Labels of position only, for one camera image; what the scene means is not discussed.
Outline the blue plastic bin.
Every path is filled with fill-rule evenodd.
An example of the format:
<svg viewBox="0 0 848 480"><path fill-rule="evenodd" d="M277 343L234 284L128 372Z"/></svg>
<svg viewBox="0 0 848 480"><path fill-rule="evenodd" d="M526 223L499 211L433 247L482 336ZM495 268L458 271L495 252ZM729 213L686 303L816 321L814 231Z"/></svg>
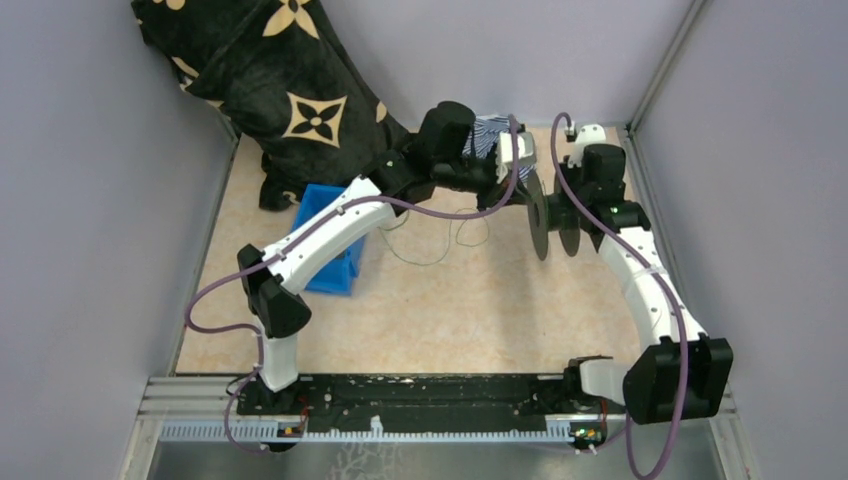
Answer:
<svg viewBox="0 0 848 480"><path fill-rule="evenodd" d="M308 184L290 231L299 229L343 192L344 189L338 186ZM365 242L366 237L363 236L336 255L307 283L305 290L313 293L351 296L355 280L359 277Z"/></svg>

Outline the black cable spool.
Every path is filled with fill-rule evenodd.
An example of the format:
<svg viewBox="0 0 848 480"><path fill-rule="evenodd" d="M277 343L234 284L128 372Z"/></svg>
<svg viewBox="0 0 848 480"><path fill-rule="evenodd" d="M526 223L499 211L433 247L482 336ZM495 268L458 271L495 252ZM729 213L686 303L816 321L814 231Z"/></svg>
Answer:
<svg viewBox="0 0 848 480"><path fill-rule="evenodd" d="M545 194L539 175L527 175L526 207L528 223L537 257L544 261L549 253L549 234L557 232L565 253L575 257L580 247L581 230L579 211L558 187L554 193Z"/></svg>

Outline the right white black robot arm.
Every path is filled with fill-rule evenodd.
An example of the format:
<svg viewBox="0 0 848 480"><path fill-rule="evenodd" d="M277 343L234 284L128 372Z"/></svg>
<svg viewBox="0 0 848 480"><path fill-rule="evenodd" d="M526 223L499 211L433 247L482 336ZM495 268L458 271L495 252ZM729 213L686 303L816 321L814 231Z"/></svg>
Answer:
<svg viewBox="0 0 848 480"><path fill-rule="evenodd" d="M715 416L733 362L724 338L710 336L684 306L665 270L642 206L624 197L625 151L592 142L560 163L568 189L557 188L559 236L567 255L581 238L615 275L636 325L642 352L632 365L605 356L570 361L563 398L576 412L601 398L625 408L639 425Z"/></svg>

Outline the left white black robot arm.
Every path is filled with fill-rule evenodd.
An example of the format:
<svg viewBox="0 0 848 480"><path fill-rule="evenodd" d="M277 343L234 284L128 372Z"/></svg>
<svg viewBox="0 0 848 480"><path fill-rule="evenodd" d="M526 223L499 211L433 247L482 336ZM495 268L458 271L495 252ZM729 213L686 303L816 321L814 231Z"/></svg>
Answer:
<svg viewBox="0 0 848 480"><path fill-rule="evenodd" d="M469 218L512 203L521 173L535 163L535 142L514 117L480 156L464 147L475 142L475 114L443 101L430 109L415 133L377 155L328 206L281 240L259 249L243 247L238 265L248 308L261 344L260 399L277 414L300 399L297 334L312 312L302 293L314 276L348 247L403 212L427 214L422 202L436 188L472 193L478 204Z"/></svg>

